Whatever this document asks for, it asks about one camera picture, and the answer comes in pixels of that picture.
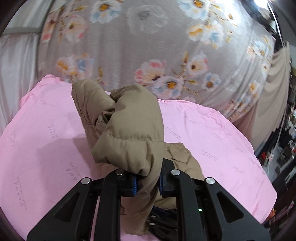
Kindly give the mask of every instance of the flower pattern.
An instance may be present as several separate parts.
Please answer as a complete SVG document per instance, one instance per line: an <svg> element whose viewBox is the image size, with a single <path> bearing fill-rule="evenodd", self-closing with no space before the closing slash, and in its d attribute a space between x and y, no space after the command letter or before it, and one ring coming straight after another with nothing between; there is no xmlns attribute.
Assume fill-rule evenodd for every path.
<svg viewBox="0 0 296 241"><path fill-rule="evenodd" d="M108 23L119 16L121 3L114 0L97 1L91 10L90 21L92 23Z"/></svg>
<svg viewBox="0 0 296 241"><path fill-rule="evenodd" d="M87 29L87 21L79 15L73 15L64 28L64 35L69 42L78 43Z"/></svg>
<svg viewBox="0 0 296 241"><path fill-rule="evenodd" d="M184 80L183 78L174 78L164 76L159 78L152 86L152 93L160 99L176 99L181 95Z"/></svg>
<svg viewBox="0 0 296 241"><path fill-rule="evenodd" d="M223 27L216 20L206 25L197 24L192 26L187 33L191 40L200 40L206 45L212 44L214 49L218 49L223 45Z"/></svg>
<svg viewBox="0 0 296 241"><path fill-rule="evenodd" d="M219 84L221 80L217 74L211 74L210 72L205 75L202 88L206 91L213 92Z"/></svg>
<svg viewBox="0 0 296 241"><path fill-rule="evenodd" d="M194 25L187 30L189 39L193 41L199 40L203 35L203 32L204 32L204 25L202 24Z"/></svg>
<svg viewBox="0 0 296 241"><path fill-rule="evenodd" d="M192 60L187 63L189 76L196 77L207 72L209 70L207 63L208 60L204 53L194 56Z"/></svg>
<svg viewBox="0 0 296 241"><path fill-rule="evenodd" d="M209 52L213 54L212 52L215 49L220 48L224 42L229 43L230 40L232 40L234 45L237 45L239 38L237 36L232 38L232 36L239 32L237 29L243 27L242 24L238 24L244 16L237 11L235 0L176 0L172 8L166 4L158 5L148 2L142 5L140 1L137 4L125 2L123 5L123 1L95 0L91 6L81 6L81 1L68 0L67 4L57 14L53 12L48 15L41 42L50 40L55 24L58 23L57 30L54 30L57 34L55 32L54 36L57 38L59 36L59 40L64 42L63 46L65 46L65 42L74 44L80 42L79 46L88 43L89 41L84 41L86 39L81 41L90 24L86 20L89 20L91 23L100 23L98 25L91 25L92 31L94 29L102 30L103 34L103 31L107 30L108 33L111 33L113 30L110 27L113 24L107 23L120 17L124 10L126 16L118 18L114 22L124 21L122 24L122 27L125 28L124 33L130 35L131 42L136 43L138 41L139 44L143 43L143 46L146 46L144 43L147 44L147 41L144 38L150 39L151 36L149 34L158 33L152 39L156 38L158 43L160 43L147 45L148 48L151 46L159 48L159 52L157 51L158 49L153 49L152 51L147 49L147 57L145 54L140 54L141 57L134 58L133 50L136 51L138 46L135 49L127 48L129 52L132 52L132 56L125 56L126 60L131 62L125 66L133 68L134 71L134 74L133 72L124 73L127 79L130 79L128 76L132 74L131 78L134 77L134 82L145 86L161 99L183 99L193 103L209 103L210 97L219 92L219 98L221 98L221 93L223 92L227 96L221 98L225 103L221 103L220 106L224 106L231 97L236 96L235 99L229 102L226 110L224 110L224 115L231 117L231 120L241 117L259 98L264 84L262 78L256 78L257 81L252 80L251 83L247 83L243 74L235 74L234 72L230 74L225 72L226 70L224 69L219 69L219 72L211 71L213 68L216 68L217 61L214 60L212 62L214 58L210 56ZM77 14L77 12L85 9L89 10L79 13L80 16ZM88 14L89 16L86 20L81 17ZM182 15L182 22L178 18L180 15ZM188 34L190 39L186 46L180 44L184 34ZM256 65L257 62L262 62L262 69L258 65L256 70L262 71L264 78L267 76L270 68L274 44L272 37L268 33L266 35L262 36L262 39L253 40L253 43L247 49L247 56L251 61L255 60ZM108 34L105 37L106 41L121 41L121 37L117 39L117 36L113 34ZM204 51L201 51L205 47L203 45L209 45L208 47L214 50L206 52L205 50L209 49L206 47ZM182 57L179 55L182 53L179 52L183 47L188 48ZM112 56L112 59L107 58L108 61L118 60L120 54L117 55L116 51L117 49L107 51ZM167 64L166 61L162 61L163 58L161 56L167 60L167 56L172 56L172 59ZM105 69L108 61L103 59L103 56L100 56L102 60L97 60L97 71L95 70L95 72L93 72L94 59L88 53L83 55L63 55L60 53L59 57L61 58L55 59L56 69L61 73L64 80L68 82L92 78L104 86L104 88L110 90L117 85L106 82L105 78L108 79L114 75L118 79L118 74L122 74L112 68ZM47 68L44 67L45 63L46 61L42 59L39 65L40 72L48 69L48 65Z"/></svg>
<svg viewBox="0 0 296 241"><path fill-rule="evenodd" d="M127 12L130 31L137 35L157 33L168 23L168 16L159 6L143 5L130 7Z"/></svg>
<svg viewBox="0 0 296 241"><path fill-rule="evenodd" d="M239 99L237 100L235 109L237 109L238 112L243 111L247 105L251 102L252 98L248 96L246 93L243 93L240 95Z"/></svg>
<svg viewBox="0 0 296 241"><path fill-rule="evenodd" d="M196 99L194 99L193 97L189 97L189 96L186 96L185 98L183 98L183 100L190 101L192 103L196 103Z"/></svg>
<svg viewBox="0 0 296 241"><path fill-rule="evenodd" d="M149 84L164 76L166 61L150 60L135 71L134 79L139 84Z"/></svg>
<svg viewBox="0 0 296 241"><path fill-rule="evenodd" d="M217 21L214 21L210 26L205 26L204 34L201 37L201 41L208 45L212 44L214 49L217 49L223 44L224 31L222 25Z"/></svg>
<svg viewBox="0 0 296 241"><path fill-rule="evenodd" d="M64 75L67 82L90 78L93 72L94 60L88 53L82 56L72 54L70 57L61 57L57 60L56 69Z"/></svg>
<svg viewBox="0 0 296 241"><path fill-rule="evenodd" d="M247 60L253 62L256 58L259 58L262 63L261 72L263 78L266 79L271 66L273 51L269 38L266 35L263 35L262 38L263 41L255 41L254 44L248 46Z"/></svg>
<svg viewBox="0 0 296 241"><path fill-rule="evenodd" d="M187 17L206 20L210 8L209 0L178 0L178 4Z"/></svg>
<svg viewBox="0 0 296 241"><path fill-rule="evenodd" d="M42 35L41 35L41 42L46 43L52 38L52 33L54 31L54 27L57 23L57 19L59 17L60 10L56 10L54 12L51 12L45 21Z"/></svg>

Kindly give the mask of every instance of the black gripper frame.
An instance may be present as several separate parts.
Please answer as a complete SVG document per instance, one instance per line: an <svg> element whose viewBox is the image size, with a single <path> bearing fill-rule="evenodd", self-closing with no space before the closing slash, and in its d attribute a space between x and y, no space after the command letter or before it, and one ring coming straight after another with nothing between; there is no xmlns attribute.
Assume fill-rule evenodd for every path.
<svg viewBox="0 0 296 241"><path fill-rule="evenodd" d="M120 198L136 194L136 175L117 169L79 181L29 232L27 241L89 241L98 197L94 241L120 241Z"/></svg>
<svg viewBox="0 0 296 241"><path fill-rule="evenodd" d="M165 198L176 197L177 206L176 210L153 207L148 216L150 232L162 241L271 240L268 231L213 178L190 178L163 159L159 190Z"/></svg>

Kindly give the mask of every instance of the pink flower print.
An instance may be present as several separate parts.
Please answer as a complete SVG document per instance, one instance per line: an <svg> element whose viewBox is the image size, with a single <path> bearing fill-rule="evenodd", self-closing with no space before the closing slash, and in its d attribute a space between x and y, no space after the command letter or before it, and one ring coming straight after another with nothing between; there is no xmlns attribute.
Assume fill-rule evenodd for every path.
<svg viewBox="0 0 296 241"><path fill-rule="evenodd" d="M166 61L150 60L143 63L139 69L135 71L134 79L140 84L149 84L161 78L165 74Z"/></svg>
<svg viewBox="0 0 296 241"><path fill-rule="evenodd" d="M192 60L187 63L190 77L196 77L207 72L209 70L207 63L207 56L203 52L195 55Z"/></svg>
<svg viewBox="0 0 296 241"><path fill-rule="evenodd" d="M78 43L87 29L87 21L79 15L73 15L64 29L64 34L68 41Z"/></svg>
<svg viewBox="0 0 296 241"><path fill-rule="evenodd" d="M94 59L88 53L82 56L72 54L57 60L56 69L63 74L67 82L90 78L93 74Z"/></svg>
<svg viewBox="0 0 296 241"><path fill-rule="evenodd" d="M57 19L59 16L60 10L56 10L54 12L51 12L44 24L42 35L41 35L41 42L46 43L52 38L52 33L54 31L54 27L57 23Z"/></svg>

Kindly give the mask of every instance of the beige cloth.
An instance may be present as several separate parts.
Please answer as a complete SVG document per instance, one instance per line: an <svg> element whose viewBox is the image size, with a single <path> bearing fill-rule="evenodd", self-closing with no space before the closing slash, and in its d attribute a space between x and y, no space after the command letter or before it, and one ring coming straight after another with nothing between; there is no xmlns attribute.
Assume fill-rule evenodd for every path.
<svg viewBox="0 0 296 241"><path fill-rule="evenodd" d="M281 125L289 91L290 46L274 54L258 103L234 125L256 150Z"/></svg>
<svg viewBox="0 0 296 241"><path fill-rule="evenodd" d="M99 84L85 80L72 89L92 155L102 170L99 178L116 167L145 176L138 182L135 197L121 198L122 227L129 234L145 234L146 218L155 201L162 208L176 207L175 199L163 199L158 192L162 159L173 160L176 168L203 180L198 162L182 143L163 142L157 99L144 87L127 86L108 96Z"/></svg>

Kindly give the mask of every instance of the white curtain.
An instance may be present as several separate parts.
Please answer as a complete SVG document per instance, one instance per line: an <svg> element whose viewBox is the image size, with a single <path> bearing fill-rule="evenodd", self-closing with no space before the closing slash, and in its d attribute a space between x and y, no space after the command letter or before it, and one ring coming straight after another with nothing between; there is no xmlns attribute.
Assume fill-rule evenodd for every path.
<svg viewBox="0 0 296 241"><path fill-rule="evenodd" d="M28 0L0 38L0 136L19 110L20 99L38 82L37 48L47 13L66 0Z"/></svg>

